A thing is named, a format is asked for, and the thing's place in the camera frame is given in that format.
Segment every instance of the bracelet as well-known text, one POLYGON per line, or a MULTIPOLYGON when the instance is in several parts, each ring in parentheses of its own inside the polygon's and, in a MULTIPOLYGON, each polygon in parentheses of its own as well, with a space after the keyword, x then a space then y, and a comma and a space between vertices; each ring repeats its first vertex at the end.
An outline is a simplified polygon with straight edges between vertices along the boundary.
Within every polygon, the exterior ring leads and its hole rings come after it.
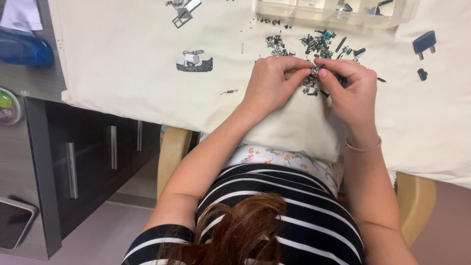
POLYGON ((373 150, 375 150, 376 148, 378 148, 378 147, 381 146, 381 143, 382 143, 381 136, 379 136, 379 138, 380 138, 380 142, 378 143, 378 145, 375 146, 375 147, 373 147, 373 148, 370 148, 370 149, 358 149, 358 148, 355 148, 355 147, 351 146, 351 145, 349 144, 349 138, 348 138, 348 136, 347 136, 347 138, 346 138, 346 140, 345 140, 345 144, 346 144, 346 146, 347 146, 348 148, 352 149, 353 151, 366 153, 366 152, 373 151, 373 150))

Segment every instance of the wooden chair armrest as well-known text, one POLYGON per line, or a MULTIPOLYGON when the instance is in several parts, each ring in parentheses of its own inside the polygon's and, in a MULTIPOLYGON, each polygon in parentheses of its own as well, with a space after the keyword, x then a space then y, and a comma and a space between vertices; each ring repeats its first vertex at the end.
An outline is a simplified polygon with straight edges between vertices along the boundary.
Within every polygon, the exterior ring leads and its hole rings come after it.
POLYGON ((419 236, 435 207, 435 181, 402 172, 396 173, 399 221, 408 247, 419 236))
POLYGON ((191 131, 168 126, 162 141, 157 169, 157 201, 180 161, 187 155, 191 131))

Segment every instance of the drawer handle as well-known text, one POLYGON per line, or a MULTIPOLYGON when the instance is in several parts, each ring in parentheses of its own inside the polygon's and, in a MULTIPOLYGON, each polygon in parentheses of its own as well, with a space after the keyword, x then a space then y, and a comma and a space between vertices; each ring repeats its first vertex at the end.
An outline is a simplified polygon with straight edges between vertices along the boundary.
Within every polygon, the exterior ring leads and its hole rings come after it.
POLYGON ((75 145, 73 142, 65 143, 65 150, 67 151, 67 168, 69 169, 69 189, 70 197, 77 199, 79 197, 79 190, 77 187, 77 168, 75 165, 75 145))
POLYGON ((111 169, 118 169, 118 143, 116 136, 116 126, 111 126, 111 169))
POLYGON ((138 151, 142 151, 142 121, 138 121, 138 151))

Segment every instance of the striped shirt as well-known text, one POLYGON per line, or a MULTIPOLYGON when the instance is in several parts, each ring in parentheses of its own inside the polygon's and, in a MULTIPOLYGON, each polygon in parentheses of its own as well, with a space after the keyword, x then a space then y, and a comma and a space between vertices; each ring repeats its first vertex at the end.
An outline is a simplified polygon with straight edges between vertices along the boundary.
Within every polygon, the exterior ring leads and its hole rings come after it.
MULTIPOLYGON (((283 226, 276 236, 282 264, 363 263, 360 232, 348 211, 322 181, 288 167, 240 164, 223 170, 200 201, 196 219, 212 204, 233 207, 245 198, 269 192, 279 194, 287 203, 285 215, 280 216, 283 226)), ((213 216, 200 239, 194 239, 193 232, 180 225, 151 228, 134 240, 122 264, 166 264, 165 259, 155 260, 162 244, 209 242, 212 229, 222 217, 213 216)))

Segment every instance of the floral skirt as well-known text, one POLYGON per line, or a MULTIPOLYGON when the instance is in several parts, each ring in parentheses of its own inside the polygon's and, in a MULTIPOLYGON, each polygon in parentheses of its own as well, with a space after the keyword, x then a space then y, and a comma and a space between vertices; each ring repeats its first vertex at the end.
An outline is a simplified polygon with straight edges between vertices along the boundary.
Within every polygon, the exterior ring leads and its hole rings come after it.
MULTIPOLYGON (((208 134, 201 132, 199 141, 201 142, 207 136, 208 134)), ((343 177, 343 164, 341 163, 311 158, 300 152, 281 151, 239 143, 224 168, 244 163, 274 164, 301 170, 326 184, 336 197, 343 177)))

